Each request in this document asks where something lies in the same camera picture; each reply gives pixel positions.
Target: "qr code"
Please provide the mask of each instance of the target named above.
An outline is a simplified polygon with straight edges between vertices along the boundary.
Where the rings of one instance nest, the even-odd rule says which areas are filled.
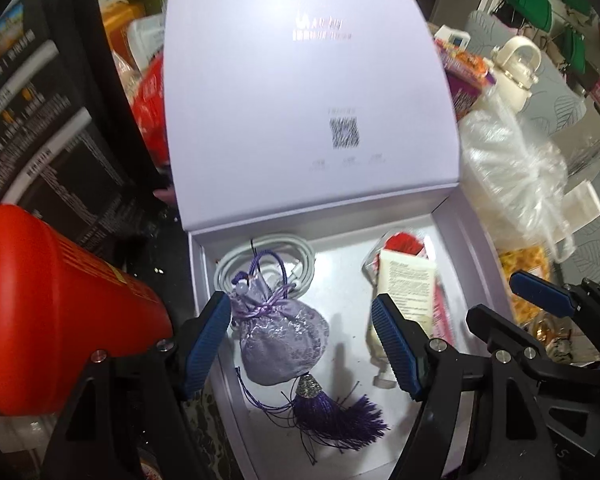
[[[355,117],[337,118],[330,121],[333,149],[355,148],[360,143],[358,122]]]

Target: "white kettle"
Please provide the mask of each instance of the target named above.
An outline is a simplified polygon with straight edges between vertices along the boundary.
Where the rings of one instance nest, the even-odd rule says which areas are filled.
[[[517,54],[521,47],[529,47],[533,51],[531,60]],[[494,48],[491,59],[485,61],[496,78],[496,91],[518,113],[531,97],[531,85],[538,82],[536,70],[542,61],[540,49],[529,38],[515,36],[502,47]]]

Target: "orange container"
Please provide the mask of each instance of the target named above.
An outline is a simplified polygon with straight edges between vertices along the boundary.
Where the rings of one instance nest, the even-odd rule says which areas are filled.
[[[0,412],[60,410],[91,353],[172,335],[144,283],[12,205],[0,205]]]
[[[102,10],[102,23],[109,48],[120,54],[131,66],[136,66],[136,62],[129,51],[126,30],[129,23],[138,18],[144,18],[144,5],[140,3],[113,2]]]

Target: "purple tassel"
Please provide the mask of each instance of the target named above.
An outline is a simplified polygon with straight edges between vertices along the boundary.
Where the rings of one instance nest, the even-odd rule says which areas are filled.
[[[284,406],[266,406],[258,402],[242,382],[239,368],[238,379],[249,401],[267,414],[278,426],[298,428],[301,438],[307,436],[312,442],[339,450],[359,450],[384,435],[388,426],[382,421],[382,411],[365,395],[352,406],[344,408],[342,402],[324,393],[311,374],[298,378],[296,396]],[[315,455],[302,440],[309,459],[315,464]]]

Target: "white container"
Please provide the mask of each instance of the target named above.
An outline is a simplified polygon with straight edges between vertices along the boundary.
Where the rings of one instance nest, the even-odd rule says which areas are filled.
[[[333,398],[360,381],[352,398],[369,395],[391,427],[359,452],[317,447],[311,466],[298,430],[246,401],[229,329],[210,380],[243,476],[388,478],[418,405],[372,385],[373,291],[361,266],[378,238],[394,225],[431,236],[460,351],[484,351],[464,325],[467,305],[510,319],[493,248],[458,187],[453,105],[416,1],[169,0],[164,79],[196,306],[232,247],[276,232],[306,238],[317,256],[302,301],[331,327],[312,374]],[[275,405],[291,389],[246,384]],[[469,412],[465,398],[449,466],[461,460]]]
[[[562,199],[562,214],[569,222],[571,232],[582,229],[600,216],[600,199],[589,180],[583,180]],[[564,233],[556,233],[554,242],[563,240]]]

